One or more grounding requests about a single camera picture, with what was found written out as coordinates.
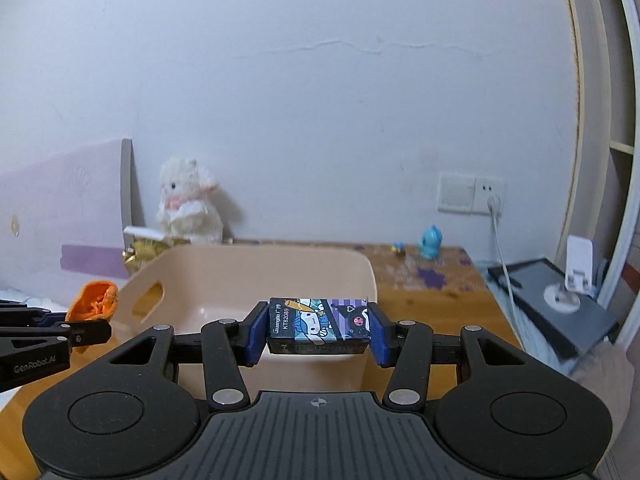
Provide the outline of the orange toy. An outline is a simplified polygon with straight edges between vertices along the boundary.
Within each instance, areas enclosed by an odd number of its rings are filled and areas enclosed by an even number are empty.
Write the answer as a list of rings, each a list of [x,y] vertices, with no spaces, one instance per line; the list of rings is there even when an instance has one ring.
[[[118,307],[119,289],[110,281],[85,284],[65,315],[67,323],[111,321]]]

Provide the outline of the blue cartoon card box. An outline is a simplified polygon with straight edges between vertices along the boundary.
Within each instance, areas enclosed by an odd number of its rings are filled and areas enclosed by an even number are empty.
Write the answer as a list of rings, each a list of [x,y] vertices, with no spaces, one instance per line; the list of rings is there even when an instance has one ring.
[[[370,341],[364,299],[271,298],[269,323],[273,354],[359,354]]]

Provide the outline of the beige plastic storage bin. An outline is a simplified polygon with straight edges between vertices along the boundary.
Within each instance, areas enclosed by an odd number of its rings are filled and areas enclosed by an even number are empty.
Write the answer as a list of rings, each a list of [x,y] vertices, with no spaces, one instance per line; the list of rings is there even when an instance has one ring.
[[[165,324],[198,332],[218,318],[242,320],[272,297],[378,298],[369,259],[349,248],[296,245],[186,245],[169,249],[119,292],[112,327],[118,342]],[[241,374],[251,396],[262,390],[357,391],[367,358],[281,356],[264,351]]]

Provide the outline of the gold wrapped gift item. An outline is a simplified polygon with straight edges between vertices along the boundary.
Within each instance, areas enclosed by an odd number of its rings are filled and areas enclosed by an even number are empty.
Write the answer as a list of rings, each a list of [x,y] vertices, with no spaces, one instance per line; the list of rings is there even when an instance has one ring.
[[[128,275],[134,275],[162,252],[171,248],[171,244],[150,238],[135,238],[122,252],[122,260]]]

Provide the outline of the blue cartoon figurine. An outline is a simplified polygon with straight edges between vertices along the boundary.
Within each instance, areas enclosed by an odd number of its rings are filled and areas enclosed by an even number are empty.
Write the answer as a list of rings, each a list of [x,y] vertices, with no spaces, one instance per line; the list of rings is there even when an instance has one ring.
[[[420,239],[420,257],[430,261],[437,259],[440,246],[442,246],[442,231],[437,226],[430,226],[423,232]]]

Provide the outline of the pink headboard panel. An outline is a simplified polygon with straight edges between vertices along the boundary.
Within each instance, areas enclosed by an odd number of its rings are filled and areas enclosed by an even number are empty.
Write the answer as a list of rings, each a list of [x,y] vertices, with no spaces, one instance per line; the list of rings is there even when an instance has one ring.
[[[88,281],[127,281],[131,154],[122,138],[2,172],[3,289],[67,307]]]

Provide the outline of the white paper card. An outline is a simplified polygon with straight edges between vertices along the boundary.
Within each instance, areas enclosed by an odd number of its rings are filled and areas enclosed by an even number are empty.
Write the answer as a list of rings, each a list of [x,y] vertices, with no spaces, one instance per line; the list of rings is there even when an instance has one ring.
[[[145,228],[144,226],[126,226],[122,234],[131,236],[135,240],[155,240],[156,242],[167,243],[170,236],[161,230]]]

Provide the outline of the white plush lamb toy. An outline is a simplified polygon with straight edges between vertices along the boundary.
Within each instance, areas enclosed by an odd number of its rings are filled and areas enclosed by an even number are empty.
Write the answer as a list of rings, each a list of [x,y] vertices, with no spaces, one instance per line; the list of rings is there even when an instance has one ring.
[[[191,244],[218,244],[224,222],[214,204],[218,182],[195,159],[173,157],[160,168],[157,221],[170,237]]]

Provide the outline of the white phone stand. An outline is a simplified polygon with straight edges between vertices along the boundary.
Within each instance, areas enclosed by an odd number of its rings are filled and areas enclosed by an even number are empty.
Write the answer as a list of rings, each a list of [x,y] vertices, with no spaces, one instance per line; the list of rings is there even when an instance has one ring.
[[[585,237],[570,235],[566,240],[564,281],[549,285],[544,290],[548,306],[561,314],[573,314],[582,304],[582,298],[593,290],[593,246]]]

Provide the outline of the dark grey flat box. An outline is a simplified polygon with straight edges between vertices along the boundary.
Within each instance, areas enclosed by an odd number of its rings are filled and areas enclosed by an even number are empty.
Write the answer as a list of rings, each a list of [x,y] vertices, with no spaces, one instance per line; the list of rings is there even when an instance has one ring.
[[[587,353],[617,327],[615,316],[590,296],[592,270],[591,258],[570,256],[564,270],[543,258],[492,266],[488,274],[513,292],[514,304],[567,359]]]

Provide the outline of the white wall light switch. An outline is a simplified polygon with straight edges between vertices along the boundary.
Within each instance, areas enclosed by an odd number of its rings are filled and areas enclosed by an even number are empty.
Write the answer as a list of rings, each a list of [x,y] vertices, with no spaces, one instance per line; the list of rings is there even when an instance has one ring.
[[[475,196],[474,177],[442,174],[439,177],[437,209],[453,214],[470,214]]]

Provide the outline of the white wall power socket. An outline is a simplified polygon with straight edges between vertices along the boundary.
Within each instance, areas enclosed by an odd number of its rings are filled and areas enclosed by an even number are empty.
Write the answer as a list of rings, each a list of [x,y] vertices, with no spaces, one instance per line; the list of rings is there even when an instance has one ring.
[[[497,211],[501,212],[501,207],[505,200],[505,180],[490,177],[475,178],[474,198],[471,208],[472,214],[490,214],[490,204],[496,205]]]

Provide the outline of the white wooden shelf frame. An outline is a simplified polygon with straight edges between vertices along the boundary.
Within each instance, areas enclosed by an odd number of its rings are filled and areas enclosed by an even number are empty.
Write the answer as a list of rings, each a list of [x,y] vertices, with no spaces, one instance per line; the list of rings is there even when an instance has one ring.
[[[567,0],[577,140],[562,239],[593,244],[597,302],[626,318],[639,292],[639,0]]]

